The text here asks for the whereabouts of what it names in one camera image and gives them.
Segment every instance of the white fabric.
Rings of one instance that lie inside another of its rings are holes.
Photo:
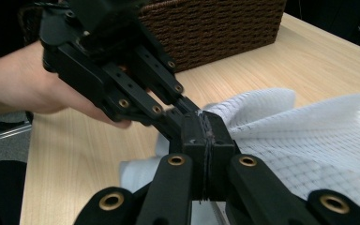
[[[360,205],[360,95],[299,109],[293,109],[294,99],[292,90],[266,89],[207,111],[220,115],[241,151],[264,160],[292,193],[305,199],[312,190],[328,188]],[[160,137],[157,157],[123,163],[122,186],[135,190],[151,181],[167,149]]]

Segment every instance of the metal rivet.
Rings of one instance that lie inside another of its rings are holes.
[[[124,195],[120,192],[113,192],[111,194],[105,195],[103,198],[100,199],[98,206],[102,210],[110,211],[117,209],[119,206],[122,205],[124,202]]]
[[[120,99],[119,100],[119,105],[122,106],[123,108],[127,108],[127,107],[129,107],[130,104],[125,99]]]
[[[176,64],[174,62],[172,62],[172,61],[169,61],[168,66],[171,67],[171,68],[175,68]]]
[[[239,162],[242,165],[248,166],[248,167],[254,167],[257,165],[257,161],[253,157],[240,157]]]
[[[154,113],[162,113],[162,110],[160,109],[159,106],[153,106],[153,111]]]
[[[339,213],[339,214],[347,214],[350,212],[349,205],[335,195],[322,195],[320,198],[320,202],[327,209]]]
[[[183,157],[175,156],[168,158],[168,162],[173,166],[181,166],[186,162],[186,160]]]

